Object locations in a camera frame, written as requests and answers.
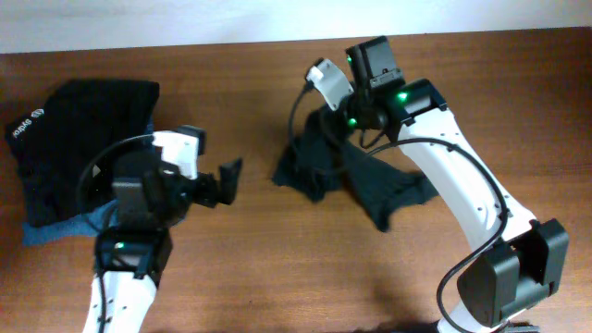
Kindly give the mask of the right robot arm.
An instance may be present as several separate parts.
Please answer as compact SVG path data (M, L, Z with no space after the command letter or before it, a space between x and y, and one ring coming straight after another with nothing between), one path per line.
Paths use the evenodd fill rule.
M384 36L346 51L348 71L321 58L306 80L344 123L379 130L429 179L470 253L445 275L460 296L437 332L533 332L517 316L556 294L569 245L556 219L540 221L496 179L428 79L406 80Z

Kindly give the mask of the dark green t-shirt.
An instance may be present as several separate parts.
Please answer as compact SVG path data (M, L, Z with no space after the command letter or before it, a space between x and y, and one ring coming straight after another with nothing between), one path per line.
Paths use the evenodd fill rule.
M321 107L307 117L303 133L279 158L272 182L322 201L331 191L346 190L381 232L390 229L390 216L403 207L425 204L438 191L420 171L402 171L374 157L348 140L329 122Z

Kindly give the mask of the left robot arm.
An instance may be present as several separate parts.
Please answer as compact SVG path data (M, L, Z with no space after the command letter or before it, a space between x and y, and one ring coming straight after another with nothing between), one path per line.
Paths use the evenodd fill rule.
M192 204L213 208L234 202L242 168L237 158L219 174L183 176L179 166L149 151L115 162L112 188L116 223L96 238L94 277L86 332L138 332L154 303L173 249L170 230Z

